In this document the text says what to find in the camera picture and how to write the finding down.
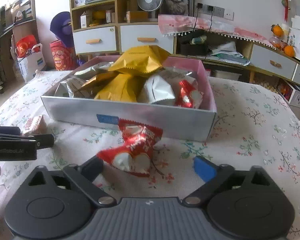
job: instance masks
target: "cat portrait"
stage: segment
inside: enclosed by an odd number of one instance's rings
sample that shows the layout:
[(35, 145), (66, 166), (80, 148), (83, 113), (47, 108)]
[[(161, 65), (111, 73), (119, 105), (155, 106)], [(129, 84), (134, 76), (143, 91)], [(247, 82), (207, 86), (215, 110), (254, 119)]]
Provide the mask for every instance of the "cat portrait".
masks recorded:
[(165, 14), (189, 16), (189, 0), (164, 0)]

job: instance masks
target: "drawer handle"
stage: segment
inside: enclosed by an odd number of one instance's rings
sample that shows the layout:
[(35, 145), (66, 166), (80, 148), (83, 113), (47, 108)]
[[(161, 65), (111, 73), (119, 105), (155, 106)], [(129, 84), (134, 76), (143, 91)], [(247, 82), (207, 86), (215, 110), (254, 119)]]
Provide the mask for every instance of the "drawer handle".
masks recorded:
[(141, 42), (155, 42), (156, 38), (138, 38), (138, 41), (141, 41)]
[(270, 60), (270, 64), (271, 64), (272, 66), (277, 67), (277, 68), (282, 68), (282, 65), (281, 65), (281, 64), (276, 63), (276, 62), (274, 62), (273, 60)]
[(100, 43), (101, 39), (86, 40), (86, 44)]

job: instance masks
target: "orange fruit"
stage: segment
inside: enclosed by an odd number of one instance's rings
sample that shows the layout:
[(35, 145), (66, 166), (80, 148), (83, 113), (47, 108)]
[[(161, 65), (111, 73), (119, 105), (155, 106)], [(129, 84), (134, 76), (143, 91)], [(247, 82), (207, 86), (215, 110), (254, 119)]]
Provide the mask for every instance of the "orange fruit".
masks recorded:
[(273, 32), (274, 35), (276, 35), (278, 37), (281, 37), (283, 35), (283, 30), (278, 24), (272, 25), (271, 31)]
[(294, 57), (294, 48), (292, 46), (286, 46), (284, 48), (284, 53), (290, 57)]

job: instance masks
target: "gray ribbed plate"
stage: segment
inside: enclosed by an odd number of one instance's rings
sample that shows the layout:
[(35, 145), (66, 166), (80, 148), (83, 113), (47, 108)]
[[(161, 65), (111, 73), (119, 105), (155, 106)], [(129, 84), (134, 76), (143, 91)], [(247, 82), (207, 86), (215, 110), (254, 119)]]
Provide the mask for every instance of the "gray ribbed plate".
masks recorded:
[(186, 208), (179, 203), (178, 198), (122, 198), (115, 207), (99, 209), (85, 228), (63, 239), (229, 240), (232, 238), (215, 230), (201, 209)]

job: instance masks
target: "tablecloth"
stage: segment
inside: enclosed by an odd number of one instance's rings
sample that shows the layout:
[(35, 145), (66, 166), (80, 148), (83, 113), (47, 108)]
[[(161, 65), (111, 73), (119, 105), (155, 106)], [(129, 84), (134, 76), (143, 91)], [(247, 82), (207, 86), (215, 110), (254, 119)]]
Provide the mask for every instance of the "tablecloth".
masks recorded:
[[(69, 72), (40, 72), (0, 107), (0, 125), (19, 126), (29, 117), (44, 114), (52, 148), (38, 150), (36, 161), (1, 162), (0, 239), (11, 234), (3, 210), (19, 185), (37, 165), (49, 170), (82, 164), (99, 150), (122, 143), (117, 130), (105, 130), (51, 120), (40, 95)], [(204, 156), (217, 165), (238, 170), (252, 165), (265, 168), (292, 202), (296, 218), (288, 235), (300, 236), (300, 121), (285, 101), (265, 88), (242, 82), (210, 78), (218, 116), (204, 143), (163, 138), (155, 146), (149, 178), (138, 178), (108, 165), (94, 184), (119, 199), (135, 197), (185, 197), (204, 184), (193, 171), (193, 158)]]

